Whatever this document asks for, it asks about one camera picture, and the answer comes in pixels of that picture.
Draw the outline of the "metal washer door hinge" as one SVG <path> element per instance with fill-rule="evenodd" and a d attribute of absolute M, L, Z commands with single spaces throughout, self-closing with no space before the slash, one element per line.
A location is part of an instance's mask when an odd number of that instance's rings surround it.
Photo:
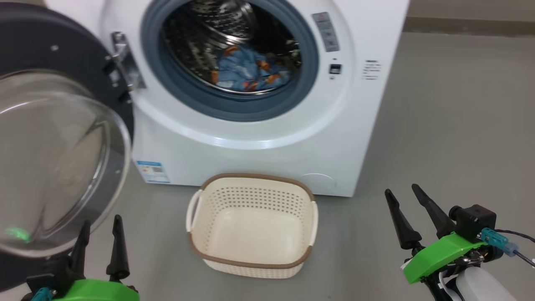
<path fill-rule="evenodd" d="M 146 89 L 145 79 L 136 63 L 132 53 L 132 48 L 124 32 L 112 32 L 111 40 L 113 46 L 113 61 L 118 72 L 128 87 L 128 91 L 139 91 Z"/>

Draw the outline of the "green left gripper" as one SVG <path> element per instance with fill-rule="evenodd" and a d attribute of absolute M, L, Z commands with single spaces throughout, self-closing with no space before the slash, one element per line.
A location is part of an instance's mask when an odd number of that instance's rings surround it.
<path fill-rule="evenodd" d="M 84 221 L 71 257 L 62 255 L 52 258 L 45 262 L 37 275 L 27 278 L 30 293 L 25 295 L 25 301 L 141 301 L 139 293 L 132 286 L 115 282 L 130 276 L 120 215 L 115 215 L 113 219 L 112 255 L 106 268 L 109 281 L 82 279 L 90 228 L 90 221 Z"/>

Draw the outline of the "blue cartoon print garment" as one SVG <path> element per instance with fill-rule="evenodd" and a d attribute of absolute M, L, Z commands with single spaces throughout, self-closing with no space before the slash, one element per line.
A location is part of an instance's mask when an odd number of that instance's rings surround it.
<path fill-rule="evenodd" d="M 282 59 L 239 44 L 220 53 L 211 80 L 216 87 L 249 93 L 280 88 L 290 82 L 292 75 Z"/>

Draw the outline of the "perforated steel washer drum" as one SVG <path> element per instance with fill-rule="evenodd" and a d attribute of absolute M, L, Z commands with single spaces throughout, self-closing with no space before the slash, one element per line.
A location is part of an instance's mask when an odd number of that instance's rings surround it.
<path fill-rule="evenodd" d="M 220 53 L 229 46 L 243 44 L 282 59 L 293 71 L 289 83 L 302 67 L 300 44 L 289 29 L 272 13 L 245 0 L 185 2 L 166 18 L 162 36 L 182 69 L 203 84 L 225 93 L 255 95 L 276 90 L 245 93 L 216 87 L 211 72 L 217 69 Z"/>

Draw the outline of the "white front-load washing machine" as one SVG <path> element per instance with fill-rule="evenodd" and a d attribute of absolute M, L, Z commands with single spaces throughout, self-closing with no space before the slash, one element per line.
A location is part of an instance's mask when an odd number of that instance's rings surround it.
<path fill-rule="evenodd" d="M 298 180 L 321 173 L 335 196 L 352 196 L 386 88 L 411 0 L 289 0 L 313 31 L 320 65 L 313 89 L 294 109 L 259 122 L 202 115 L 173 97 L 147 63 L 141 28 L 153 0 L 44 0 L 46 7 L 94 33 L 113 50 L 124 32 L 147 88 L 133 91 L 132 158 L 159 162 L 170 184 L 201 186 L 222 173 Z M 328 12 L 340 50 L 327 53 L 312 14 Z M 365 60 L 382 63 L 378 80 L 363 80 Z M 342 65 L 329 74 L 330 64 Z"/>

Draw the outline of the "round white filter cover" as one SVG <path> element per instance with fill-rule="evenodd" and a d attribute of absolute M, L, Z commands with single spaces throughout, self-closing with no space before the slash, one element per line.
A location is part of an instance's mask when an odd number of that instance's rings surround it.
<path fill-rule="evenodd" d="M 336 194 L 336 181 L 325 174 L 308 173 L 300 175 L 298 181 L 307 186 L 313 194 L 334 196 Z"/>

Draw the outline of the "round black glass washer door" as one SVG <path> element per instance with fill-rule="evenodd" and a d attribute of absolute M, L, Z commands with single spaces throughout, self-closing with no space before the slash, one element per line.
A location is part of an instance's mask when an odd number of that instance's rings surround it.
<path fill-rule="evenodd" d="M 71 257 L 121 193 L 134 127 L 112 56 L 59 12 L 0 1 L 0 291 Z"/>

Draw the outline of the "cream perforated laundry basket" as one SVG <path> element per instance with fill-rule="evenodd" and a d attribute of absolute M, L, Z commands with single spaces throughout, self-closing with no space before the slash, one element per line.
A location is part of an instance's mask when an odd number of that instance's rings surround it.
<path fill-rule="evenodd" d="M 214 270 L 285 279 L 313 250 L 318 218 L 313 193 L 299 181 L 224 173 L 191 197 L 186 232 L 192 250 Z"/>

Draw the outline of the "small black text sticker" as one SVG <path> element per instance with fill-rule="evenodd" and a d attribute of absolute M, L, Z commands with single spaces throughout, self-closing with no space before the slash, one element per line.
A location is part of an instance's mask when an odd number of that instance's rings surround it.
<path fill-rule="evenodd" d="M 378 80 L 382 74 L 382 63 L 378 60 L 365 60 L 362 68 L 363 80 Z"/>

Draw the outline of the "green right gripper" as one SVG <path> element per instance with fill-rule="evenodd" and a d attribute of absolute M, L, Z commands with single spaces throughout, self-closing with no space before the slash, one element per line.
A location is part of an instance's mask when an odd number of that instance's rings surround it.
<path fill-rule="evenodd" d="M 436 228 L 436 236 L 439 240 L 423 248 L 408 263 L 403 265 L 403 274 L 409 284 L 420 282 L 422 278 L 430 276 L 433 272 L 462 257 L 469 251 L 487 245 L 486 242 L 481 240 L 476 240 L 475 243 L 472 243 L 460 235 L 452 233 L 456 227 L 453 220 L 418 184 L 412 184 L 412 191 L 420 205 L 428 212 Z M 390 189 L 385 190 L 385 198 L 400 248 L 404 250 L 421 249 L 420 241 L 422 236 L 413 230 L 403 212 L 401 212 L 400 204 Z"/>

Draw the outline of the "grey warning label sticker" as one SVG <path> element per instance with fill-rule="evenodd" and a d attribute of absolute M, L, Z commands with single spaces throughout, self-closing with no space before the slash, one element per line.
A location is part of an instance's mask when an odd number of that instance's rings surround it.
<path fill-rule="evenodd" d="M 336 30 L 328 12 L 312 14 L 313 20 L 319 30 L 325 51 L 332 53 L 340 50 Z"/>

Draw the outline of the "blue energy label sticker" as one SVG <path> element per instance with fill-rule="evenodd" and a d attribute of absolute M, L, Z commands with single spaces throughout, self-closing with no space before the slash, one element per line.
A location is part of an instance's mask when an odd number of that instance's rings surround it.
<path fill-rule="evenodd" d="M 136 161 L 136 167 L 146 183 L 170 184 L 168 174 L 159 162 Z"/>

